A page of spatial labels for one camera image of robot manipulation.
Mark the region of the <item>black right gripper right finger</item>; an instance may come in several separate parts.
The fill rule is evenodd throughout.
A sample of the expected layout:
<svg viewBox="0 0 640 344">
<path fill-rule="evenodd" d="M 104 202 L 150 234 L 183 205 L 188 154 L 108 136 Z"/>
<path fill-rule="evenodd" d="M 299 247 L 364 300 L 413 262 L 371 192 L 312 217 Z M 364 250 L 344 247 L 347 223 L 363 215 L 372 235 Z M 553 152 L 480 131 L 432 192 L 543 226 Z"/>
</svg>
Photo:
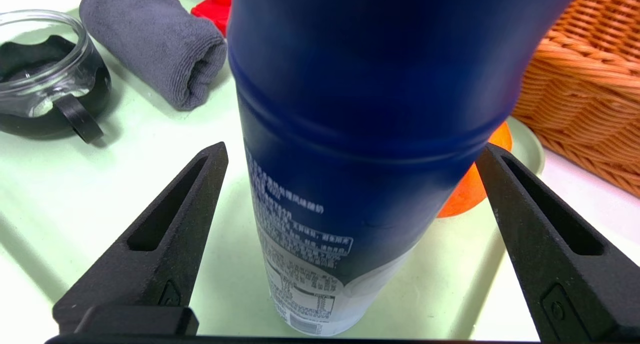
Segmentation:
<svg viewBox="0 0 640 344">
<path fill-rule="evenodd" d="M 639 266 L 507 150 L 476 165 L 540 341 L 637 343 Z"/>
</svg>

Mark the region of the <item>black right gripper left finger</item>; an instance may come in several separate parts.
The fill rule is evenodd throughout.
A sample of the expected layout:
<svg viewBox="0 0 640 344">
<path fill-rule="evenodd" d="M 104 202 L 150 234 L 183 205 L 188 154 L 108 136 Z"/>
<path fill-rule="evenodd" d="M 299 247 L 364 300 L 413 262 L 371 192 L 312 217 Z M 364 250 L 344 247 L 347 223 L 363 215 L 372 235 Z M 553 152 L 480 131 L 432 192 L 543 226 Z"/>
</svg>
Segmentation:
<svg viewBox="0 0 640 344">
<path fill-rule="evenodd" d="M 59 334 L 194 335 L 190 300 L 229 158 L 196 154 L 52 309 Z"/>
</svg>

